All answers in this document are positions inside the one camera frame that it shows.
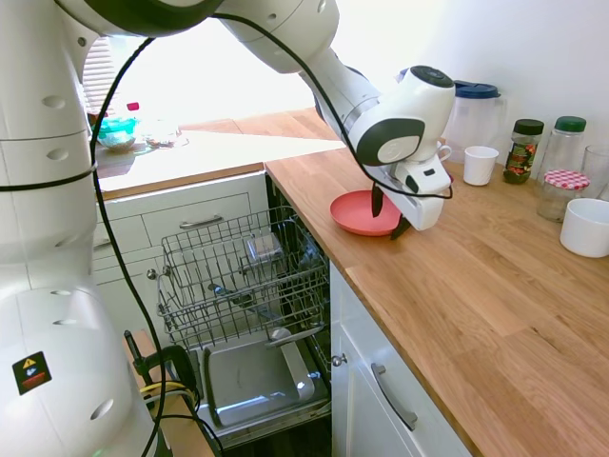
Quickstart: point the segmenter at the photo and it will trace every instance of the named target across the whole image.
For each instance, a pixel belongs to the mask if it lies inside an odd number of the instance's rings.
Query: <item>dishwasher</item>
[[[163,239],[158,314],[226,448],[330,413],[328,261],[289,206]]]

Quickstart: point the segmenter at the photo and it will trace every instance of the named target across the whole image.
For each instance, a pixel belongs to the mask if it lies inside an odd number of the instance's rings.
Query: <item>blue lid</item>
[[[497,98],[501,94],[495,86],[482,83],[468,83],[467,81],[455,81],[457,96],[460,98]]]

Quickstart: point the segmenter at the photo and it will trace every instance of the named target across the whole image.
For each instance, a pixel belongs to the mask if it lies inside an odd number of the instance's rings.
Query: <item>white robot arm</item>
[[[324,119],[385,183],[383,191],[416,229],[431,227],[440,214],[442,199],[404,194],[449,187],[436,141],[452,106],[452,82],[420,67],[392,93],[379,94],[329,47],[339,20],[334,0],[2,0],[3,455],[142,454],[152,422],[90,279],[97,221],[78,80],[98,35],[165,36],[214,12],[272,68],[302,75]],[[323,93],[276,44],[231,16],[253,21],[288,45]],[[147,457],[170,455],[161,444]]]

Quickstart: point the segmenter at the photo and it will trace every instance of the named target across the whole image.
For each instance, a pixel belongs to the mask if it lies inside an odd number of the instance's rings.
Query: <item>paper cup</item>
[[[465,150],[463,181],[472,186],[484,186],[491,180],[495,161],[499,157],[496,149],[486,146],[471,146]]]
[[[584,257],[609,255],[609,202],[577,198],[567,205],[560,243]]]

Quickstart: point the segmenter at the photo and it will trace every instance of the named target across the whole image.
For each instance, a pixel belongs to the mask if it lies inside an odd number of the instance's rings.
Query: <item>green lid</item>
[[[543,122],[535,119],[519,119],[514,124],[514,132],[521,135],[541,135],[543,133]]]
[[[580,132],[586,129],[586,120],[577,116],[562,116],[556,120],[554,128],[562,131]]]

